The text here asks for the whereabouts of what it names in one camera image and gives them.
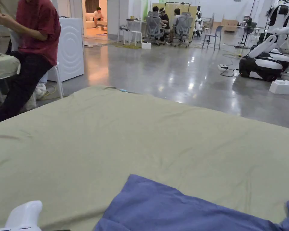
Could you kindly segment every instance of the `doorway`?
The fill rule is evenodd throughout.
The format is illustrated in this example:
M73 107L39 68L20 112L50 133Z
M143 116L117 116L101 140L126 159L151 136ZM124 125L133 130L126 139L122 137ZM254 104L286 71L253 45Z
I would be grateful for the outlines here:
M100 7L102 9L101 12L104 17L104 21L107 22L107 0L82 0L82 12L84 14L84 37L102 37L104 40L107 39L107 28L95 28L95 24L92 24L92 14L94 13L94 11L96 11L97 7Z

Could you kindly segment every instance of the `power strip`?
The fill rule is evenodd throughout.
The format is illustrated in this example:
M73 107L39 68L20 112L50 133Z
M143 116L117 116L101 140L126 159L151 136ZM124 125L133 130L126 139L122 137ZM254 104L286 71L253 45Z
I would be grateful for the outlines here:
M228 69L228 66L224 64L219 64L217 67L221 72L225 72Z

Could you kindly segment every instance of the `hand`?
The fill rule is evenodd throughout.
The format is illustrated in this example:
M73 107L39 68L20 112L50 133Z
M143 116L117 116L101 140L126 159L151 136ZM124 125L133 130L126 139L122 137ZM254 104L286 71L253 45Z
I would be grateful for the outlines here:
M7 28L10 28L10 29L13 29L13 27L15 26L15 23L16 21L9 15L7 14L1 14L0 13L0 24L7 27Z

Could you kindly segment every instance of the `blue towel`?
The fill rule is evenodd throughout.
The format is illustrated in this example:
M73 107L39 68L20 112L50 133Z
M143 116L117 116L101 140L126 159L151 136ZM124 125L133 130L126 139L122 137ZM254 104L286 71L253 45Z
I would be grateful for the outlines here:
M177 189L130 175L106 209L95 231L289 231L289 216L281 223L254 217Z

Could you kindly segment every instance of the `red shirt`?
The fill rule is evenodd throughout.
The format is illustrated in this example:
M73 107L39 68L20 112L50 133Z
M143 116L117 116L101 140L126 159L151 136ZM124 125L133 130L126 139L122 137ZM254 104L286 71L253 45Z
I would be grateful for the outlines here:
M16 21L30 29L48 34L46 41L22 35L19 52L34 53L44 56L51 65L57 64L57 53L61 26L59 16L50 0L20 0Z

